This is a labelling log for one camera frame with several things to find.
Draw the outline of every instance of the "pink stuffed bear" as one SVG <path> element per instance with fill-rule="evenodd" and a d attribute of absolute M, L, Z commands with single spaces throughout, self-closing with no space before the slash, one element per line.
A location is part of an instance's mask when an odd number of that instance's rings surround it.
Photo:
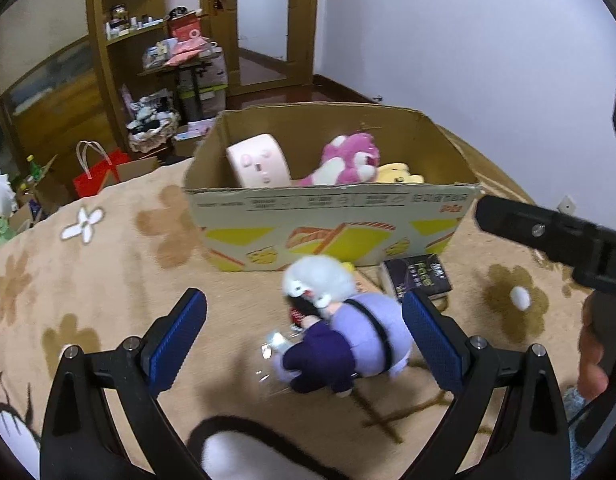
<path fill-rule="evenodd" d="M 324 146 L 322 164 L 300 186 L 334 186 L 373 182 L 379 166 L 379 150 L 373 136 L 364 132 L 341 135 Z"/>

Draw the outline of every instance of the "red gift bag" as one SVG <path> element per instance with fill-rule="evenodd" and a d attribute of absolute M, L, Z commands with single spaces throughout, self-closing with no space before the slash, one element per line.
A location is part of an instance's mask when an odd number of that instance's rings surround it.
<path fill-rule="evenodd" d="M 88 161 L 86 160 L 86 150 L 88 150 L 89 147 L 103 157 L 103 160 L 100 160 L 91 168 L 88 167 Z M 72 183 L 74 184 L 75 191 L 80 198 L 95 196 L 99 192 L 101 183 L 103 182 L 108 170 L 113 172 L 115 178 L 119 182 L 117 165 L 130 162 L 130 157 L 120 149 L 117 148 L 114 152 L 106 153 L 106 151 L 101 147 L 101 144 L 93 140 L 80 140 L 77 143 L 75 152 L 83 173 L 76 176 L 72 180 Z"/>

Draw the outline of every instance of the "human hand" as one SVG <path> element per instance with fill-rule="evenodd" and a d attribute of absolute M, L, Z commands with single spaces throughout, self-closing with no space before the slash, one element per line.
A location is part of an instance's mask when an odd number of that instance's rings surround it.
<path fill-rule="evenodd" d="M 577 389 L 586 400 L 595 399 L 608 387 L 608 376 L 598 366 L 604 356 L 604 347 L 595 337 L 592 328 L 592 296 L 584 302 L 581 313 L 583 327 L 579 335 L 579 381 Z"/>

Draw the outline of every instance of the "doorway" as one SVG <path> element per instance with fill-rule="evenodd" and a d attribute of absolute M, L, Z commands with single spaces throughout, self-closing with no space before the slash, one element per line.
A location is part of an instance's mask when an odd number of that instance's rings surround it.
<path fill-rule="evenodd" d="M 224 49 L 229 94 L 309 84 L 317 0 L 201 0 Z"/>

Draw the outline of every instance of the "white bag handle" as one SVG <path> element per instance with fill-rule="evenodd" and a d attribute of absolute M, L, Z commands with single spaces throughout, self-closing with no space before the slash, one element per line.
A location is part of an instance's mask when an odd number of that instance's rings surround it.
<path fill-rule="evenodd" d="M 79 147 L 82 143 L 84 144 L 84 147 L 80 152 Z M 88 167 L 88 160 L 86 160 L 86 150 L 88 150 L 88 147 L 91 147 L 93 150 L 98 152 L 99 155 L 103 156 L 108 161 L 109 165 L 112 166 L 113 164 L 112 160 L 110 160 L 110 157 L 106 153 L 106 150 L 104 150 L 101 147 L 101 144 L 99 144 L 96 140 L 80 140 L 77 142 L 77 146 L 75 147 L 77 160 L 79 161 L 79 165 L 82 167 L 82 170 L 86 173 L 86 176 L 88 176 L 88 180 L 90 180 L 92 179 L 92 175 L 90 174 L 90 168 Z"/>

